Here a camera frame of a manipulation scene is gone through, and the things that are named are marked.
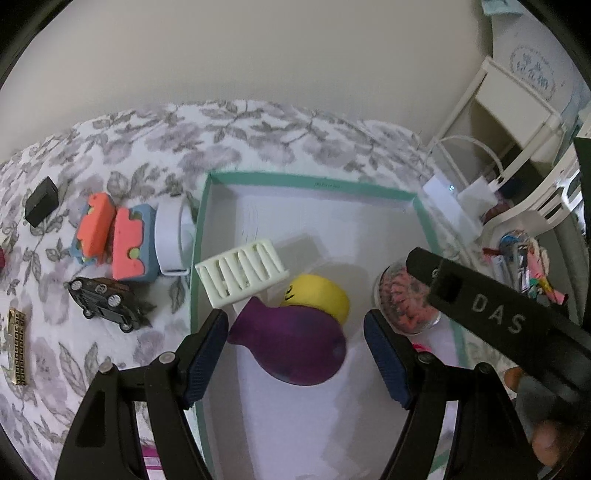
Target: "red object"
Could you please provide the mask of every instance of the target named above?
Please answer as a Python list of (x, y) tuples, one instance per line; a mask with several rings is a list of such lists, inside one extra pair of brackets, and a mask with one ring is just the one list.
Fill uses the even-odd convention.
[(144, 264), (138, 258), (131, 258), (129, 252), (139, 248), (144, 241), (144, 223), (132, 220), (127, 208), (117, 209), (115, 236), (113, 237), (113, 278), (139, 277), (145, 273)]

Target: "blue gripper pad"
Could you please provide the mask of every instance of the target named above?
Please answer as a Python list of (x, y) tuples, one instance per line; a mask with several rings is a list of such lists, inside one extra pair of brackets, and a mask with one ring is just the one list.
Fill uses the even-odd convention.
[(207, 385), (228, 337), (228, 317), (225, 313), (217, 315), (210, 326), (207, 323), (208, 321), (204, 323), (202, 329), (209, 327), (209, 331), (206, 332), (206, 336), (187, 370), (187, 389), (183, 394), (183, 400), (188, 406), (201, 400), (205, 395)]
[(416, 393), (416, 352), (412, 343), (395, 333), (379, 310), (367, 312), (363, 334), (390, 397), (408, 410)]

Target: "white cable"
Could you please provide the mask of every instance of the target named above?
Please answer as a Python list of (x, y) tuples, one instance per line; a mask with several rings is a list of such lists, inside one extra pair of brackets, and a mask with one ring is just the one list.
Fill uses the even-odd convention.
[(486, 153), (488, 153), (489, 156), (493, 159), (493, 161), (495, 162), (496, 166), (499, 168), (499, 173), (500, 174), (503, 174), (503, 172), (505, 171), (505, 169), (503, 168), (503, 165), (502, 165), (499, 157), (497, 156), (497, 154), (494, 153), (492, 151), (492, 149), (488, 145), (486, 145), (485, 143), (481, 142), (480, 140), (477, 140), (476, 138), (468, 137), (467, 135), (450, 135), (449, 137), (442, 138), (441, 140), (433, 139), (434, 144), (431, 147), (431, 149), (429, 150), (429, 153), (428, 154), (431, 155), (431, 153), (433, 152), (433, 148), (435, 147), (435, 145), (438, 145), (440, 147), (443, 155), (447, 159), (448, 163), (450, 164), (450, 166), (452, 167), (452, 169), (456, 172), (457, 176), (464, 183), (464, 185), (466, 187), (468, 185), (470, 185), (470, 184), (466, 180), (466, 177), (463, 175), (462, 171), (457, 166), (457, 164), (454, 161), (454, 159), (452, 158), (452, 156), (449, 154), (449, 152), (447, 151), (447, 149), (443, 146), (443, 142), (445, 142), (447, 140), (464, 140), (464, 141), (467, 141), (467, 142), (470, 142), (470, 143), (476, 145), (477, 147), (480, 147)]
[(490, 155), (490, 157), (495, 161), (496, 166), (499, 167), (499, 174), (502, 175), (503, 172), (505, 171), (505, 169), (503, 168), (503, 164), (501, 163), (497, 154), (494, 153), (492, 151), (492, 149), (488, 145), (486, 145), (485, 143), (481, 142), (480, 140), (477, 140), (476, 138), (468, 137), (467, 135), (450, 135), (449, 137), (442, 138), (440, 140), (440, 142), (444, 142), (445, 140), (453, 140), (453, 139), (465, 140), (467, 142), (475, 144), (477, 147), (480, 147), (486, 153), (488, 153)]

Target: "purple fish toy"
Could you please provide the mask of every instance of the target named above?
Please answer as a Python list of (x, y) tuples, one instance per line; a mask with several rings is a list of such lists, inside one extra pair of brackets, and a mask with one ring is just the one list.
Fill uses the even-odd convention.
[(263, 370), (294, 385), (327, 381), (347, 352), (343, 329), (331, 315), (301, 305), (267, 307), (257, 297), (242, 309), (228, 342), (245, 346)]

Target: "smiley face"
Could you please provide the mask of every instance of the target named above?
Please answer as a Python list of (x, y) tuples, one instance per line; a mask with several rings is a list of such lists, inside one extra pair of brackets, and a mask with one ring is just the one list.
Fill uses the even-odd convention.
[(303, 305), (322, 310), (341, 325), (349, 315), (349, 298), (346, 292), (328, 278), (303, 274), (296, 277), (285, 291), (282, 306)]

